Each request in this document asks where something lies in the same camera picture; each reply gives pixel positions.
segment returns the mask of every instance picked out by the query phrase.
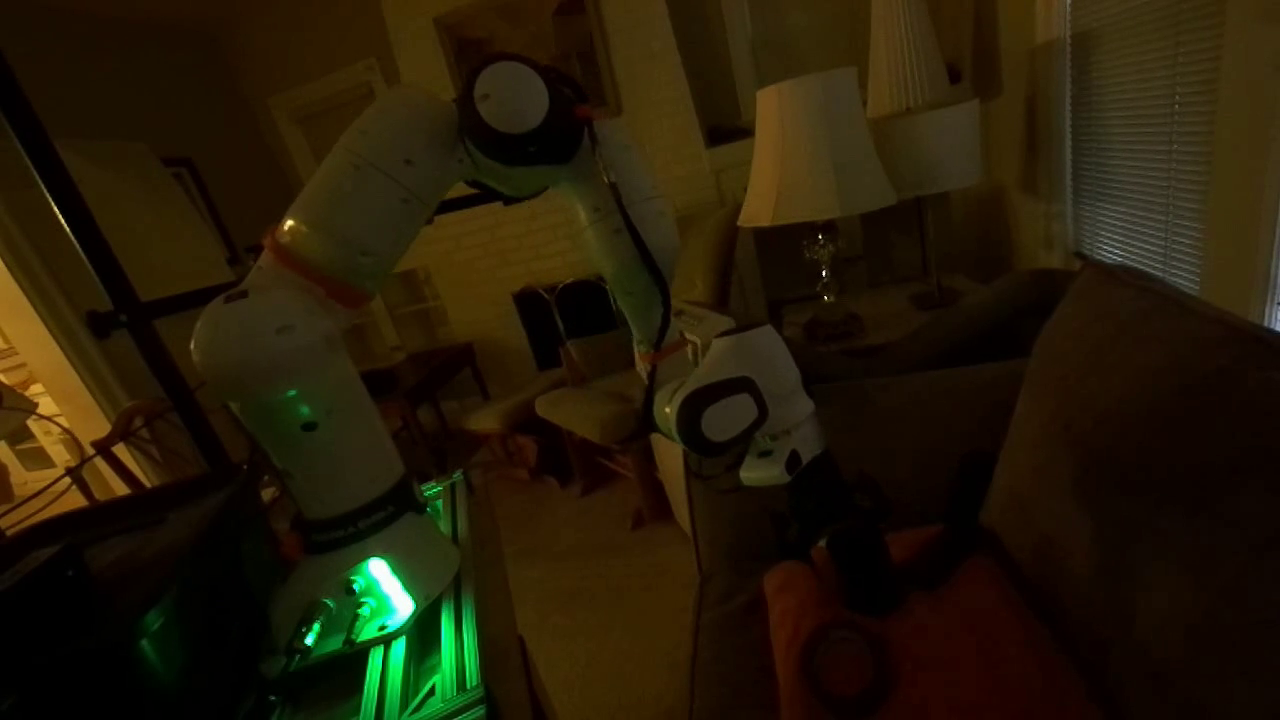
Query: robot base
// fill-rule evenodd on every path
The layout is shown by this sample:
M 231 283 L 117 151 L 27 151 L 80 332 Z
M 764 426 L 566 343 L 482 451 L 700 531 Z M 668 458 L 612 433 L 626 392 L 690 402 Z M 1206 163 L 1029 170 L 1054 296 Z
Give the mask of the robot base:
M 301 560 L 274 603 L 282 652 L 268 676 L 402 636 L 457 568 L 460 551 L 415 511 L 361 542 Z

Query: black cable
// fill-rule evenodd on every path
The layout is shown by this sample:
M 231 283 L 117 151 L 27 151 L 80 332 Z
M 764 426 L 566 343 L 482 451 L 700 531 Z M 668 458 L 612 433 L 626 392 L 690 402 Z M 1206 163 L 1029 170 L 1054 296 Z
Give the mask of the black cable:
M 5 509 L 0 509 L 0 521 L 8 521 L 11 511 L 27 509 L 35 496 L 52 490 L 59 478 L 68 478 L 68 472 L 66 472 L 66 476 L 56 476 L 56 478 L 50 478 L 50 485 L 41 485 L 41 488 L 35 488 L 35 490 L 27 490 L 24 498 L 5 502 Z
M 77 485 L 68 485 L 66 490 L 50 496 L 50 502 L 41 502 L 35 511 L 27 511 L 24 521 L 8 522 L 5 531 L 21 531 L 27 521 L 35 521 L 41 511 L 50 511 L 56 498 L 66 498 Z
M 59 426 L 59 433 L 73 441 L 73 449 L 77 449 L 77 464 L 83 464 L 90 451 L 83 451 L 83 441 L 73 433 L 73 425 L 56 419 L 56 417 L 50 417 L 50 411 L 35 411 L 35 419 Z

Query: window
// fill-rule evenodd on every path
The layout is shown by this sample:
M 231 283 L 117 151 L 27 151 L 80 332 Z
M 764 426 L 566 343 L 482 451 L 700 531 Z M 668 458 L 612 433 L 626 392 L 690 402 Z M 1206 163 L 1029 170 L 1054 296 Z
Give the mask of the window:
M 1201 292 L 1226 3 L 1075 0 L 1072 32 L 1075 249 Z

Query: white lamp shade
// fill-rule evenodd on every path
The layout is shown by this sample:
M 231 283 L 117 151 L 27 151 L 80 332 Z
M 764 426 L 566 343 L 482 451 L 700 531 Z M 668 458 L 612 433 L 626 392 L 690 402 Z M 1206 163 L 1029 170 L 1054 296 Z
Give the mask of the white lamp shade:
M 944 103 L 878 123 L 879 157 L 894 186 L 909 195 L 941 195 L 984 181 L 982 99 Z
M 780 78 L 758 93 L 758 157 L 744 226 L 819 223 L 894 203 L 858 68 Z
M 873 0 L 870 117 L 948 99 L 948 65 L 926 0 Z

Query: sofa cushion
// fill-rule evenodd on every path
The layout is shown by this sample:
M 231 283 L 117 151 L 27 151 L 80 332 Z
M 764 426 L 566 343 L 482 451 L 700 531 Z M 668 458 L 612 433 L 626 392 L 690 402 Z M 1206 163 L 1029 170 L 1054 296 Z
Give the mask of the sofa cushion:
M 1280 338 L 1086 269 L 984 522 L 1120 717 L 1280 717 Z
M 894 531 L 894 551 L 918 542 L 920 531 Z M 858 717 L 873 704 L 878 720 L 1091 720 L 1102 717 L 1087 682 L 1064 658 L 1026 596 L 1009 585 L 991 551 L 968 551 L 941 585 L 912 593 L 894 614 L 853 614 L 810 562 L 775 562 L 764 574 L 770 632 L 780 679 L 785 720 Z M 844 627 L 870 649 L 819 645 Z M 858 692 L 817 692 L 819 676 Z

